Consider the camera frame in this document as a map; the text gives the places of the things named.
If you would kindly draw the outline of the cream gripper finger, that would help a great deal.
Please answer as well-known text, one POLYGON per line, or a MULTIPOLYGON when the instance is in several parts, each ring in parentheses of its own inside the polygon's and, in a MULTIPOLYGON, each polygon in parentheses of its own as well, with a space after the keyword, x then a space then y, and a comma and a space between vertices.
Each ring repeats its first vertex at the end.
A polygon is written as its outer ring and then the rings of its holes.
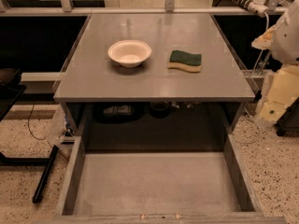
POLYGON ((260 50, 272 50, 274 47, 274 33, 276 31, 276 26, 273 25, 270 28, 268 28, 262 35, 255 38, 251 46, 255 49, 260 50))
POLYGON ((271 86, 258 109, 255 122, 272 126, 299 98, 299 66, 284 64, 274 75, 271 86))

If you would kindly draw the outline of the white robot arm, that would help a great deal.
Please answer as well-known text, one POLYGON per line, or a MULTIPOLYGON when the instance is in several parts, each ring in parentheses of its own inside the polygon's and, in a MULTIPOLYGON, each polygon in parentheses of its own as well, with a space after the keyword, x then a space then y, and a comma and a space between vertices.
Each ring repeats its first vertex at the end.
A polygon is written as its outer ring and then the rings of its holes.
POLYGON ((299 0, 294 0, 276 24, 251 45, 269 49, 272 57, 282 63, 255 118, 258 124, 270 126, 299 98, 299 0))

